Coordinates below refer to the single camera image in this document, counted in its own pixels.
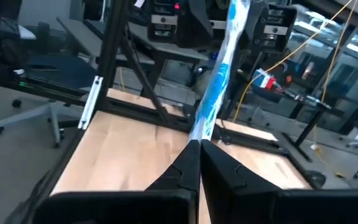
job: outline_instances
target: black stand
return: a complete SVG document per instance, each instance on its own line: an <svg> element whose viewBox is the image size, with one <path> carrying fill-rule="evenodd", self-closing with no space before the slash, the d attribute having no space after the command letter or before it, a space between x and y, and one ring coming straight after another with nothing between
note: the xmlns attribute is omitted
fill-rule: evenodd
<svg viewBox="0 0 358 224"><path fill-rule="evenodd" d="M306 139L306 137L309 135L311 130L317 125L318 121L323 116L324 111L319 110L317 111L313 117L311 118L308 125L305 127L305 129L302 131L302 133L299 135L298 139L294 142L291 137L287 133L282 133L285 139L308 161L313 162L313 160L310 158L307 153L304 152L304 150L301 149L301 144Z"/></svg>

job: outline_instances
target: gray carpet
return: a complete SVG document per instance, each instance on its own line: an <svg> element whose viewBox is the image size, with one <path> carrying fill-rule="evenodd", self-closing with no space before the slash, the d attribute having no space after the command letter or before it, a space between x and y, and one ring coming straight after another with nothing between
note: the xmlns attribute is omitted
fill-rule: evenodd
<svg viewBox="0 0 358 224"><path fill-rule="evenodd" d="M11 106L12 100L24 97L21 109ZM0 87L0 119L46 102ZM62 149L72 138L67 129ZM5 128L0 135L0 223L25 199L35 183L53 166L62 152L53 148L53 135L47 118L34 118Z"/></svg>

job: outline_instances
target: window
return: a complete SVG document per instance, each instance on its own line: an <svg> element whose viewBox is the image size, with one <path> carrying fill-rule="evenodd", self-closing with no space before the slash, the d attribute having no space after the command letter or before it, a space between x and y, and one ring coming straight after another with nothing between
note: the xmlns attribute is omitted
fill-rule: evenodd
<svg viewBox="0 0 358 224"><path fill-rule="evenodd" d="M342 86L345 86L346 89L350 90L357 80L358 68L352 67L350 65L341 65L331 79L330 84L340 83Z"/></svg>

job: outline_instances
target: metal bracket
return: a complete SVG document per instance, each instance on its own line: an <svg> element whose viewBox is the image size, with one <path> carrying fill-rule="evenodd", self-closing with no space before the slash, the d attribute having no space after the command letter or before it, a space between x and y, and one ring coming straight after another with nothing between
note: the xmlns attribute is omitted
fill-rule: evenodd
<svg viewBox="0 0 358 224"><path fill-rule="evenodd" d="M91 91L89 92L88 99L82 112L78 129L86 130L90 124L91 117L94 111L96 100L98 99L100 88L102 86L103 77L95 76L92 84Z"/></svg>
<svg viewBox="0 0 358 224"><path fill-rule="evenodd" d="M210 20L213 29L226 29L226 21L216 21ZM152 15L153 24L163 24L163 25L173 25L178 24L177 16L161 16L161 15Z"/></svg>

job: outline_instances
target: chair base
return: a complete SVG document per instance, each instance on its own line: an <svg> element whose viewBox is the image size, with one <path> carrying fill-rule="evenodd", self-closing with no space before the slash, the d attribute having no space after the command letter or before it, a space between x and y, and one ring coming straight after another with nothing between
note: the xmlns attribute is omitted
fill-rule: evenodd
<svg viewBox="0 0 358 224"><path fill-rule="evenodd" d="M17 106L19 103L19 100L14 100L12 102L12 106L13 107L20 107ZM76 110L73 108L69 108L67 107L64 103L62 102L48 102L45 105L33 108L31 110L27 110L24 112L21 112L19 114L16 114L14 116L10 116L8 118L4 118L0 120L0 134L2 134L2 132L4 131L4 128L7 125L11 125L14 123L18 123L20 121L25 121L27 119L31 119L31 118L35 118L38 116L42 116L42 115L47 115L49 117L49 120L52 124L52 128L53 128L53 135L55 137L55 144L54 146L56 148L60 147L60 141L62 140L63 133L62 133L62 129L60 129L59 124L58 124L58 114L63 114L66 116L71 116L74 118L80 118L82 111L80 110Z"/></svg>

